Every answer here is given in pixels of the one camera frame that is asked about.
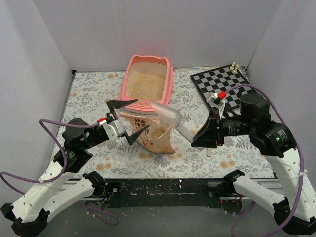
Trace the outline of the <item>pink cat litter bag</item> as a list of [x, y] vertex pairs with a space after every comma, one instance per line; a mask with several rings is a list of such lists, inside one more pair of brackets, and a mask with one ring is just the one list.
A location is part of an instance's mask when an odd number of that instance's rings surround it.
[[137, 141], [148, 151], [155, 154], [173, 154], [170, 138], [172, 127], [167, 125], [160, 117], [144, 117], [121, 112], [121, 117], [125, 118], [132, 126], [132, 133], [149, 126], [137, 138]]

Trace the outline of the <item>clear plastic scoop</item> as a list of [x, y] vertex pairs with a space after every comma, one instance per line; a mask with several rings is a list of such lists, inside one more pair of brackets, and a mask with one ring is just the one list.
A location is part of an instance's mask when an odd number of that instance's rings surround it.
[[189, 143], [193, 142], [193, 134], [181, 123], [182, 115], [178, 110], [153, 100], [151, 106], [166, 124], [176, 129]]

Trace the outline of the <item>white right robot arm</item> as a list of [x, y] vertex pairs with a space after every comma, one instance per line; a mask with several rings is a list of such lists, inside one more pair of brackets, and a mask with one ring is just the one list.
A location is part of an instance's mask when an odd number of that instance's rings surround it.
[[250, 93], [240, 98], [240, 114], [228, 118], [224, 112], [225, 93], [209, 97], [217, 105], [207, 122], [194, 136], [192, 147], [216, 148], [225, 137], [247, 135], [276, 174], [283, 194], [275, 193], [251, 180], [240, 170], [224, 176], [210, 188], [221, 196], [248, 197], [270, 212], [275, 222], [290, 235], [311, 235], [316, 231], [316, 193], [301, 169], [298, 145], [288, 127], [271, 120], [270, 104], [262, 95]]

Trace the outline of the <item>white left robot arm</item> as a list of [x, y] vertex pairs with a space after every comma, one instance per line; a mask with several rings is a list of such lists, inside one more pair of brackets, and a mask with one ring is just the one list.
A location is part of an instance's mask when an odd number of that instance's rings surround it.
[[62, 134], [64, 144], [56, 142], [58, 153], [43, 175], [37, 179], [25, 179], [33, 185], [13, 203], [1, 207], [4, 217], [12, 222], [11, 228], [20, 237], [36, 237], [58, 213], [85, 197], [102, 197], [107, 190], [105, 179], [96, 171], [85, 174], [71, 187], [59, 191], [59, 188], [78, 173], [92, 158], [89, 149], [117, 138], [125, 137], [132, 145], [148, 127], [128, 135], [115, 110], [135, 103], [136, 100], [109, 100], [109, 112], [95, 124], [89, 125], [80, 118], [68, 123], [40, 119], [43, 129], [50, 133], [46, 123], [65, 127]]

